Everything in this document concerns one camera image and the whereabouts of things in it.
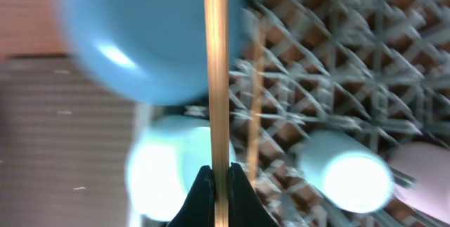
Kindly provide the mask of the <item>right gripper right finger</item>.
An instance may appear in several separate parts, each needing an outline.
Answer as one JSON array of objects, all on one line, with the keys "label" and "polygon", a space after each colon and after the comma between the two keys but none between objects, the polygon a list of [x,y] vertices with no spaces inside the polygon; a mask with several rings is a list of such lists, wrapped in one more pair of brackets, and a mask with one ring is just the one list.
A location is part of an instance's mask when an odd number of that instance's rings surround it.
[{"label": "right gripper right finger", "polygon": [[266,212],[242,167],[232,162],[228,171],[229,226],[278,227]]}]

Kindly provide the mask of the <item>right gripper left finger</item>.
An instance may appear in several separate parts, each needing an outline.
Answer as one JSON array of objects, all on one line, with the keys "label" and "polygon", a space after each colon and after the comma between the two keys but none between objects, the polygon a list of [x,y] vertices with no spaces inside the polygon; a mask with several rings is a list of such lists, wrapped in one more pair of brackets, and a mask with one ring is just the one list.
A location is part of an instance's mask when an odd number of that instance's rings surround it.
[{"label": "right gripper left finger", "polygon": [[213,227],[214,199],[213,171],[209,166],[202,166],[183,206],[167,227]]}]

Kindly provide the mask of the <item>light blue bowl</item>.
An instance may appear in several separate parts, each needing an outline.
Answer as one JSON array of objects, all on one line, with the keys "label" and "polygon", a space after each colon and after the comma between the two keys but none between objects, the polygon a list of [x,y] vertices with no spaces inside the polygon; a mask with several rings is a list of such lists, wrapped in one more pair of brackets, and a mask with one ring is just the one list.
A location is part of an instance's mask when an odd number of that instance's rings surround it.
[{"label": "light blue bowl", "polygon": [[170,115],[146,127],[129,149],[124,180],[133,208],[171,221],[202,166],[212,165],[210,122]]}]

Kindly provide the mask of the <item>light blue cup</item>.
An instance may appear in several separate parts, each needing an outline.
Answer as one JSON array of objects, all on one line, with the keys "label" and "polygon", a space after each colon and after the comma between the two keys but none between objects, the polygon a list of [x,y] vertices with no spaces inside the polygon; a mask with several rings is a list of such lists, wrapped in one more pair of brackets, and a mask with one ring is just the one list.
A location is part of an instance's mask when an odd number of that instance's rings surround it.
[{"label": "light blue cup", "polygon": [[394,179],[386,162],[346,133],[318,130],[304,139],[296,165],[306,182],[335,206],[370,213],[384,207]]}]

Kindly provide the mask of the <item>large blue plate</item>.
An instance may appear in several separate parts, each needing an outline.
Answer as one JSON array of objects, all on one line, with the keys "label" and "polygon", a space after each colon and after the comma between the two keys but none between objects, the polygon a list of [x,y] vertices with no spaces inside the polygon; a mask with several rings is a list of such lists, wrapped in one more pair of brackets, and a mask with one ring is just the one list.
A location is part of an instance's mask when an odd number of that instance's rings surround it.
[{"label": "large blue plate", "polygon": [[76,63],[107,90],[151,105],[208,92],[204,0],[59,0]]}]

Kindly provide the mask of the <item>pink cup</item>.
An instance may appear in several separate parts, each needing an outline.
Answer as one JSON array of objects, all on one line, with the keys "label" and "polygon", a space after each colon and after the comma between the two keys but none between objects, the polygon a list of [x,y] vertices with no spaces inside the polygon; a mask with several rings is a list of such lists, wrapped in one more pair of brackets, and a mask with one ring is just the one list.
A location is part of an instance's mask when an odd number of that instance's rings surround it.
[{"label": "pink cup", "polygon": [[389,165],[415,179],[411,188],[395,186],[395,196],[406,205],[444,223],[449,222],[449,151],[424,142],[398,148]]}]

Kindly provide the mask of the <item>wooden chopstick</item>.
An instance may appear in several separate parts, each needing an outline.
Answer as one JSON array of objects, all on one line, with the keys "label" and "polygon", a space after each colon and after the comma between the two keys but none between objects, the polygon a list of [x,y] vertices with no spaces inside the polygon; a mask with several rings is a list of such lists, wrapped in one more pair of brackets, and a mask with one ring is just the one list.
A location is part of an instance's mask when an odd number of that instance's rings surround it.
[{"label": "wooden chopstick", "polygon": [[212,170],[216,199],[214,225],[229,227],[229,48],[228,0],[204,0]]}]

